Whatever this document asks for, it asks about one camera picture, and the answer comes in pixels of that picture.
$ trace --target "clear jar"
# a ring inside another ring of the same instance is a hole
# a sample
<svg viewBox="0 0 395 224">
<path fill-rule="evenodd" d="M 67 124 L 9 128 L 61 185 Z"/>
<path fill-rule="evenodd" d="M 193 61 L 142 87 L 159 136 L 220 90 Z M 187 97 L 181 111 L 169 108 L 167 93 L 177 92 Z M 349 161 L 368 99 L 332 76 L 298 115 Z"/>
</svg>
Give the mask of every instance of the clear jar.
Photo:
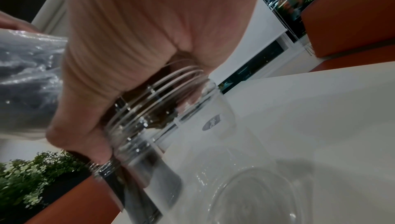
<svg viewBox="0 0 395 224">
<path fill-rule="evenodd" d="M 192 61 L 168 64 L 113 113 L 114 156 L 163 222 L 300 223 L 292 187 Z"/>
</svg>

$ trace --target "glass jar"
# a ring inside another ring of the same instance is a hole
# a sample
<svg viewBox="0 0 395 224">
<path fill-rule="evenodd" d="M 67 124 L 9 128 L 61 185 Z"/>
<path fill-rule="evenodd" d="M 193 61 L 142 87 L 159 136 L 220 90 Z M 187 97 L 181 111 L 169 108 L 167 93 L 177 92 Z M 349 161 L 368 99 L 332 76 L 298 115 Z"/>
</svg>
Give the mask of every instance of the glass jar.
<svg viewBox="0 0 395 224">
<path fill-rule="evenodd" d="M 192 61 L 168 64 L 110 111 L 114 157 L 161 222 L 300 223 L 291 185 Z"/>
</svg>

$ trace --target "dark planter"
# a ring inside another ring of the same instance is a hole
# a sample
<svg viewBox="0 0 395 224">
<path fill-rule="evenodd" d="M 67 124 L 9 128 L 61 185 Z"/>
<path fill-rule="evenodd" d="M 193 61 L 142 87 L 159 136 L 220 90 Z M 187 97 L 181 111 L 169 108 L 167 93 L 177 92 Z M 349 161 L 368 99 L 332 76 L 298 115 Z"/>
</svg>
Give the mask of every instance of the dark planter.
<svg viewBox="0 0 395 224">
<path fill-rule="evenodd" d="M 70 191 L 76 185 L 84 181 L 91 174 L 88 170 L 81 170 L 78 172 L 65 173 L 59 176 L 56 181 L 49 185 L 42 194 L 43 204 L 26 209 L 24 205 L 20 204 L 6 211 L 0 210 L 1 224 L 23 224 L 30 218 L 38 214 L 44 208 L 55 202 L 65 193 Z"/>
</svg>

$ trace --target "jar mouth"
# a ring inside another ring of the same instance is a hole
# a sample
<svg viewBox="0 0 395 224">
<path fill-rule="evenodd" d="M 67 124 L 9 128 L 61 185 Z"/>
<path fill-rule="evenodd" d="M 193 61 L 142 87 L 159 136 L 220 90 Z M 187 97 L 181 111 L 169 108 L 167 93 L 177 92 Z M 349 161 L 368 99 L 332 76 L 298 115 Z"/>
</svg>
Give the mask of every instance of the jar mouth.
<svg viewBox="0 0 395 224">
<path fill-rule="evenodd" d="M 167 64 L 139 87 L 132 98 L 116 101 L 116 113 L 105 126 L 116 158 L 139 161 L 149 150 L 164 153 L 161 140 L 177 129 L 177 121 L 191 117 L 199 105 L 216 93 L 217 86 L 191 60 Z"/>
</svg>

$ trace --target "white partition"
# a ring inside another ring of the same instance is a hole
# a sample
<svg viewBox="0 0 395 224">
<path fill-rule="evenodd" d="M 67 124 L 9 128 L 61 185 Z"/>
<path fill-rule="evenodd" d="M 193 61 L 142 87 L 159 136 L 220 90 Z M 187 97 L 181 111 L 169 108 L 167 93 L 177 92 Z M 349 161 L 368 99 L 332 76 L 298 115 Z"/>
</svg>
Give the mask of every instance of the white partition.
<svg viewBox="0 0 395 224">
<path fill-rule="evenodd" d="M 247 30 L 229 59 L 210 74 L 220 84 L 256 54 L 274 42 L 286 28 L 263 0 L 258 0 Z"/>
</svg>

